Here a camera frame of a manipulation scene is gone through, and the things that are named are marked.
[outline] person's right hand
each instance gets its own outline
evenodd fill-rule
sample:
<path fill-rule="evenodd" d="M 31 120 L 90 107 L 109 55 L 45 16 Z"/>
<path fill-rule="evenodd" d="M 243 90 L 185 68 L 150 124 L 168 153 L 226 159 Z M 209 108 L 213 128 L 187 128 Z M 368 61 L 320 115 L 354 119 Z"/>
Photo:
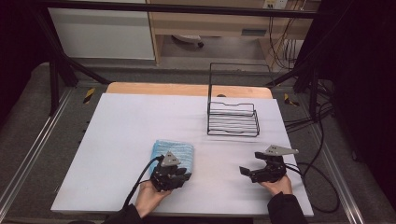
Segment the person's right hand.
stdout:
<path fill-rule="evenodd" d="M 275 183 L 261 182 L 260 185 L 268 189 L 273 196 L 277 195 L 281 191 L 283 194 L 293 194 L 291 181 L 286 175 L 282 176 L 282 178 Z"/>

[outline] hand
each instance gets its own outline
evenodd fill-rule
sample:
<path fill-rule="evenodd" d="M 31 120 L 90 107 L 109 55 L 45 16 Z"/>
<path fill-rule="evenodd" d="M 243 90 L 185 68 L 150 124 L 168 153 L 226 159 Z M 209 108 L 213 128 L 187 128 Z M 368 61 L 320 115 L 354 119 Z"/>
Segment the hand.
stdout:
<path fill-rule="evenodd" d="M 171 192 L 172 190 L 158 192 L 152 185 L 151 181 L 141 183 L 135 203 L 139 216 L 143 218 L 148 215 L 166 196 L 171 194 Z"/>
<path fill-rule="evenodd" d="M 282 176 L 282 178 L 276 181 L 275 183 L 261 182 L 260 185 L 268 189 L 273 196 L 277 195 L 281 191 L 284 194 L 293 194 L 291 188 L 291 181 L 286 175 Z"/>

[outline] person's left hand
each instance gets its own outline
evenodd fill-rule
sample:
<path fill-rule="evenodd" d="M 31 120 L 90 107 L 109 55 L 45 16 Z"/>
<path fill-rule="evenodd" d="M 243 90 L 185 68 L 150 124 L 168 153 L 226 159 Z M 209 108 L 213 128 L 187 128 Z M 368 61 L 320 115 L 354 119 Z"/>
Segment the person's left hand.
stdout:
<path fill-rule="evenodd" d="M 171 194 L 171 192 L 172 190 L 158 192 L 152 185 L 151 181 L 141 183 L 135 203 L 139 216 L 143 218 L 148 215 L 166 196 Z"/>

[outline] table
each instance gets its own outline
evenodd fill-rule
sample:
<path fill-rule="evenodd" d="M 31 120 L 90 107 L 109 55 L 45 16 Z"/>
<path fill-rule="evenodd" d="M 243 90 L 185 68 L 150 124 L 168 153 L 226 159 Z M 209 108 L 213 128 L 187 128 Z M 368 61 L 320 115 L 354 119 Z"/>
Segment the table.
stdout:
<path fill-rule="evenodd" d="M 102 95 L 51 210 L 64 214 L 118 211 L 149 162 L 155 140 L 170 139 L 194 145 L 192 176 L 183 188 L 175 189 L 153 215 L 260 217 L 267 214 L 270 193 L 240 175 L 239 166 L 262 168 L 264 163 L 254 158 L 255 151 L 264 151 L 271 144 L 290 147 L 290 142 L 277 102 L 269 99 L 271 92 L 265 88 L 242 89 L 251 95 L 258 94 L 255 96 L 261 99 L 212 99 L 248 101 L 257 106 L 261 134 L 255 138 L 230 139 L 205 133 L 206 86 L 111 84 Z M 188 94 L 188 90 L 192 96 L 177 95 Z M 240 90 L 240 87 L 213 88 L 215 94 L 226 96 Z M 295 164 L 293 155 L 284 159 Z M 301 178 L 294 172 L 288 172 L 288 176 L 304 214 L 313 216 Z"/>

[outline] power strip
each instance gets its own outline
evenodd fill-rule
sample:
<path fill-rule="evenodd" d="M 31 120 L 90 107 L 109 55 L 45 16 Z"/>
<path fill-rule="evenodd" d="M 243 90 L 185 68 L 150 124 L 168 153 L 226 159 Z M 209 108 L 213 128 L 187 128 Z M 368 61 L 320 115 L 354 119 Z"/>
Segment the power strip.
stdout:
<path fill-rule="evenodd" d="M 288 0 L 265 0 L 262 8 L 285 9 Z"/>

